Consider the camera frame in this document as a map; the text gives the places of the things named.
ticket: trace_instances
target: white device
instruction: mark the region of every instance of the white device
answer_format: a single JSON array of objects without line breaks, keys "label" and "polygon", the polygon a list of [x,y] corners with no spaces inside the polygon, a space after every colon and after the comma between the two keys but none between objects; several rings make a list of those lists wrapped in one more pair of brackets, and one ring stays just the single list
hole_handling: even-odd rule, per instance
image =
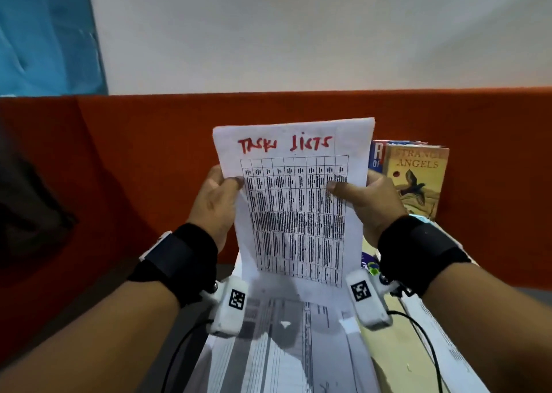
[{"label": "white device", "polygon": [[399,282],[388,282],[376,268],[358,269],[345,277],[355,313],[362,326],[377,331],[393,324],[383,295],[401,288]]},{"label": "white device", "polygon": [[207,327],[207,332],[221,338],[237,336],[244,322],[249,283],[237,276],[230,276],[221,282],[217,281],[215,287],[212,293],[199,293],[215,305],[210,315],[214,322]]}]

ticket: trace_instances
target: bird illustration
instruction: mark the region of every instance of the bird illustration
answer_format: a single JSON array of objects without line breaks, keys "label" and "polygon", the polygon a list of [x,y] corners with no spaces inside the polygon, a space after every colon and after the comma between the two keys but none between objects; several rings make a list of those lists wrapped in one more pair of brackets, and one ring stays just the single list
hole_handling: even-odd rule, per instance
[{"label": "bird illustration", "polygon": [[425,205],[426,196],[424,195],[422,188],[426,184],[425,183],[418,184],[418,179],[410,169],[406,171],[406,180],[409,183],[409,186],[407,188],[399,190],[398,193],[401,196],[407,195],[407,194],[413,194],[420,205]]}]

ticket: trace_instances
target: forearm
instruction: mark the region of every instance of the forearm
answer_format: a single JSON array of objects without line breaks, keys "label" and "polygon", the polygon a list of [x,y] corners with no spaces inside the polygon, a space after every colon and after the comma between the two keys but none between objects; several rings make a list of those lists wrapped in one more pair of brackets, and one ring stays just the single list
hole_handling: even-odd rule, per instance
[{"label": "forearm", "polygon": [[159,282],[126,282],[4,371],[0,391],[134,391],[179,308]]},{"label": "forearm", "polygon": [[490,391],[549,389],[549,307],[467,263],[442,271],[422,299]]}]

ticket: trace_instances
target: wire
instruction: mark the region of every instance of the wire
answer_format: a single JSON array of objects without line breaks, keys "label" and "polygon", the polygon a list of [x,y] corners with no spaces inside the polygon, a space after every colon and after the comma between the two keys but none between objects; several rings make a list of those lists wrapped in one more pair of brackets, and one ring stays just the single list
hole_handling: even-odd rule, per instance
[{"label": "wire", "polygon": [[435,371],[437,372],[437,388],[439,389],[439,393],[443,393],[443,379],[441,378],[441,370],[439,369],[439,363],[437,362],[437,355],[435,354],[435,350],[433,349],[433,344],[430,341],[430,337],[427,336],[427,333],[423,330],[420,324],[416,322],[414,318],[410,317],[406,313],[399,312],[397,310],[388,310],[387,314],[399,315],[399,316],[405,317],[406,319],[410,320],[412,324],[415,325],[420,330],[420,332],[422,332],[422,334],[425,337],[425,340],[430,345],[431,355],[433,356],[433,363],[435,364]]},{"label": "wire", "polygon": [[167,382],[169,380],[169,373],[172,365],[175,363],[176,356],[178,355],[178,351],[180,351],[180,348],[182,347],[182,344],[184,341],[188,339],[188,337],[194,332],[197,328],[202,327],[203,325],[208,325],[210,323],[213,323],[213,319],[207,319],[203,320],[201,322],[196,323],[194,326],[191,327],[191,329],[186,332],[186,335],[181,339],[181,341],[176,346],[175,352],[173,352],[173,356],[170,358],[169,366],[167,367],[167,372],[165,373],[165,378],[163,379],[163,385],[161,387],[161,393],[165,392],[165,389],[167,388]]}]

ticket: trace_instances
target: finger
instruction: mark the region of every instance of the finger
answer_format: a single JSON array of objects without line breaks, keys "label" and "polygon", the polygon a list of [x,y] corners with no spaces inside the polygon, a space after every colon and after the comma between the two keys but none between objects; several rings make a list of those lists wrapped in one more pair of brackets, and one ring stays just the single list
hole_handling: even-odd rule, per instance
[{"label": "finger", "polygon": [[207,179],[205,181],[207,182],[208,180],[213,180],[218,185],[223,183],[224,176],[220,165],[215,165],[209,170],[209,173],[207,174]]},{"label": "finger", "polygon": [[350,201],[353,204],[363,204],[364,199],[366,198],[364,194],[366,187],[357,187],[353,184],[349,184],[348,182],[329,181],[326,188],[336,197]]},{"label": "finger", "polygon": [[224,198],[234,201],[238,195],[239,190],[243,186],[243,177],[226,178],[223,183],[220,184],[220,192]]},{"label": "finger", "polygon": [[370,184],[373,184],[377,180],[381,180],[384,177],[385,175],[380,174],[379,172],[376,172],[372,169],[369,169],[368,175],[366,176],[366,186],[368,187]]}]

